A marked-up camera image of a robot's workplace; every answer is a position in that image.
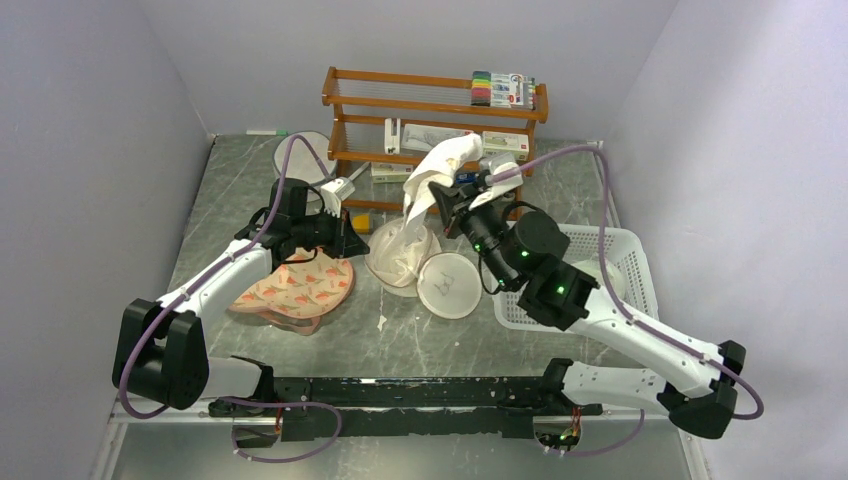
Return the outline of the yellow grey eraser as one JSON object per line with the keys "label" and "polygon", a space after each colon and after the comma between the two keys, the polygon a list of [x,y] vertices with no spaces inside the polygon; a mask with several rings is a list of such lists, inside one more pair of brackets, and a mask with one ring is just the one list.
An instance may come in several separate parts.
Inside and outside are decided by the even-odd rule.
{"label": "yellow grey eraser", "polygon": [[351,218],[354,231],[358,234],[369,234],[372,230],[372,220],[369,214],[358,214]]}

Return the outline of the beige mesh laundry bag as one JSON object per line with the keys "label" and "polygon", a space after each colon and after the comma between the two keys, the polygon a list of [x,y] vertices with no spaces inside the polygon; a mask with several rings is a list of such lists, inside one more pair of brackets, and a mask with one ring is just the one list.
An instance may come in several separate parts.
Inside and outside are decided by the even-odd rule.
{"label": "beige mesh laundry bag", "polygon": [[389,293],[416,298],[437,317],[469,316],[483,293],[475,265],[459,253],[444,251],[435,233],[424,226],[407,241],[403,226],[395,219],[373,232],[365,256],[368,271]]}

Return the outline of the white plastic basket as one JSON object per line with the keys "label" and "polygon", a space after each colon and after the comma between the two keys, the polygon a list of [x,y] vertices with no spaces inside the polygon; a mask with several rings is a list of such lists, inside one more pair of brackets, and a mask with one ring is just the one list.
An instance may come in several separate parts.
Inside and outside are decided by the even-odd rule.
{"label": "white plastic basket", "polygon": [[[564,260],[577,267],[598,264],[597,226],[560,223],[558,228],[570,239]],[[658,302],[651,278],[647,256],[641,241],[633,232],[607,227],[604,231],[604,252],[610,279],[616,294],[633,312],[659,318]],[[557,333],[559,330],[539,324],[517,306],[518,292],[502,292],[492,297],[497,322],[512,330]]]}

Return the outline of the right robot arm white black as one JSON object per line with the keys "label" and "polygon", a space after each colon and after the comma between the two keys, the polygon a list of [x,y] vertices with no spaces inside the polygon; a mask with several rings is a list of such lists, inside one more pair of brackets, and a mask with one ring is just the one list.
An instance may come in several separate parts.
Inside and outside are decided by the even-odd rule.
{"label": "right robot arm white black", "polygon": [[535,206],[508,223],[507,210],[474,203],[481,194],[472,185],[428,189],[447,236],[470,242],[497,292],[518,293],[518,307],[533,321],[602,342],[640,365],[597,367],[555,358],[539,389],[543,409],[562,414],[623,406],[664,415],[697,437],[723,436],[736,417],[742,345],[703,342],[628,309],[594,276],[566,262],[569,237]]}

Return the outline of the white satin bra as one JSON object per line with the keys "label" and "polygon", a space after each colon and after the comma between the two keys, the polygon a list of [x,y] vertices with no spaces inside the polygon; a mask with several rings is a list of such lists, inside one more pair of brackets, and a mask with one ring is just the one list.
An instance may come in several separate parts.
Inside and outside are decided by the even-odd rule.
{"label": "white satin bra", "polygon": [[427,211],[435,205],[431,184],[451,187],[459,169],[478,161],[483,154],[479,134],[444,140],[430,150],[403,185],[403,221],[390,241],[392,266],[403,272],[418,265],[429,248],[429,233],[424,226]]}

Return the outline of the white mesh laundry bag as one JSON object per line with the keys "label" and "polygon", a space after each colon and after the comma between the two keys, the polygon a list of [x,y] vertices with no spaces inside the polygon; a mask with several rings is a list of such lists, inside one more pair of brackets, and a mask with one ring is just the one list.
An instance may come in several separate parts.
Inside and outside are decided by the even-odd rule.
{"label": "white mesh laundry bag", "polygon": [[289,164],[286,170],[286,178],[303,180],[318,188],[328,178],[335,178],[337,174],[337,161],[328,156],[329,138],[316,131],[296,132],[303,136],[311,145],[309,149],[302,141],[292,141],[293,134],[283,138],[273,156],[273,168],[276,175],[280,174],[285,152],[292,146]]}

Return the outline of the clear packaged item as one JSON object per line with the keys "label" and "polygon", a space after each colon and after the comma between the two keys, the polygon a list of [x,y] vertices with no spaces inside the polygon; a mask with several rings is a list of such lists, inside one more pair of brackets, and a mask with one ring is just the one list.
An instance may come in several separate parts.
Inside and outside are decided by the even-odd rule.
{"label": "clear packaged item", "polygon": [[468,130],[408,123],[402,128],[402,150],[429,152],[439,143],[469,133]]}

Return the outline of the marker pen set pack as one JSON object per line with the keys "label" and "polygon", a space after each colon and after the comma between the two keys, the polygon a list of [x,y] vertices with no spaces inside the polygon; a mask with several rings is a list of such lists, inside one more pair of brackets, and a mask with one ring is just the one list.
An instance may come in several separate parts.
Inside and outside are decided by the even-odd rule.
{"label": "marker pen set pack", "polygon": [[471,78],[472,106],[536,109],[536,80],[519,73],[474,71]]}

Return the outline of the green white box lower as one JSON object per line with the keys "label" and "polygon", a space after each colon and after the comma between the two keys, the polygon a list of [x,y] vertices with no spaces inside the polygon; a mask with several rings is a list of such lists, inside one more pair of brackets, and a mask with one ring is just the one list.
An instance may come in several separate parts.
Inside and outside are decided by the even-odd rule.
{"label": "green white box lower", "polygon": [[412,175],[414,166],[409,164],[371,164],[371,180],[374,184],[405,183]]}

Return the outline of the white pink marker pen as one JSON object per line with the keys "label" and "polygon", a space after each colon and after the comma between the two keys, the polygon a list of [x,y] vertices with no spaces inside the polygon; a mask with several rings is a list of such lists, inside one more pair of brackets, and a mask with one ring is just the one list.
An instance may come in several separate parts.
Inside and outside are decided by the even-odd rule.
{"label": "white pink marker pen", "polygon": [[368,171],[369,169],[370,169],[370,163],[369,163],[369,162],[363,162],[363,163],[362,163],[362,164],[361,164],[358,168],[356,168],[356,169],[355,169],[355,170],[354,170],[354,171],[353,171],[353,172],[352,172],[349,176],[347,176],[347,179],[348,179],[351,183],[353,183],[353,182],[355,182],[355,181],[356,181],[356,180],[357,180],[357,179],[358,179],[358,178],[359,178],[359,177],[360,177],[363,173],[365,173],[365,172],[366,172],[366,171]]}

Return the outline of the orange wooden shelf rack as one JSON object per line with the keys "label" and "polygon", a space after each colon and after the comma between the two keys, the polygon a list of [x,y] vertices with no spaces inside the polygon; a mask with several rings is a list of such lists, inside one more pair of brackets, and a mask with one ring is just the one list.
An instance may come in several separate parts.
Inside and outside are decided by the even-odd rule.
{"label": "orange wooden shelf rack", "polygon": [[392,163],[417,166],[424,154],[399,150],[385,152],[385,121],[400,128],[408,124],[428,125],[483,133],[485,131],[525,134],[529,152],[525,162],[536,156],[535,127],[548,120],[547,85],[535,88],[535,108],[512,109],[471,104],[473,81],[399,73],[328,69],[321,100],[333,111],[328,157],[345,176],[358,164]]}

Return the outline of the green white box upper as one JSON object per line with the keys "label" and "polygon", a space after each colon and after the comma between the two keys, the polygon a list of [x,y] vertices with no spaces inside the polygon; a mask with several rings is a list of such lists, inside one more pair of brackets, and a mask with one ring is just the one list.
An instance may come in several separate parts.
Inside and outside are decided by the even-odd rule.
{"label": "green white box upper", "polygon": [[531,142],[526,134],[484,131],[481,138],[485,157],[508,153],[517,162],[529,157]]}

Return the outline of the pink floral bra bag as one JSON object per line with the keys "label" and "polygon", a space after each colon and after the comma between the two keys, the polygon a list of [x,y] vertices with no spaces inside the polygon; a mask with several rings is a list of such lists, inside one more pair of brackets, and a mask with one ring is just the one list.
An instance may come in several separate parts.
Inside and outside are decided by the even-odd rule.
{"label": "pink floral bra bag", "polygon": [[235,313],[253,314],[277,328],[309,336],[324,316],[352,293],[355,271],[347,259],[299,249],[289,262],[254,283],[230,306]]}

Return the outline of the green white box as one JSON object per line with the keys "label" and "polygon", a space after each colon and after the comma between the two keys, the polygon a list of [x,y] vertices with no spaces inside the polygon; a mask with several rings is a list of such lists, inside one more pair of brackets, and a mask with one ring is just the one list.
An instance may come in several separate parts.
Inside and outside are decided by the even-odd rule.
{"label": "green white box", "polygon": [[484,131],[481,138],[485,157],[508,153],[517,162],[529,157],[531,142],[526,134]]}
{"label": "green white box", "polygon": [[371,164],[371,180],[374,184],[405,183],[412,175],[414,166],[409,164]]}

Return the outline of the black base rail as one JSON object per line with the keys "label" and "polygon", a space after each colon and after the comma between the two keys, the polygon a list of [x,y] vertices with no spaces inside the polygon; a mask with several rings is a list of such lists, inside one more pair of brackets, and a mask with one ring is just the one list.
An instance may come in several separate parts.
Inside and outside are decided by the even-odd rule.
{"label": "black base rail", "polygon": [[158,423],[230,423],[240,442],[267,445],[341,437],[498,434],[530,439],[537,420],[609,415],[610,405],[574,407],[533,376],[442,378],[278,377],[282,409],[205,399]]}

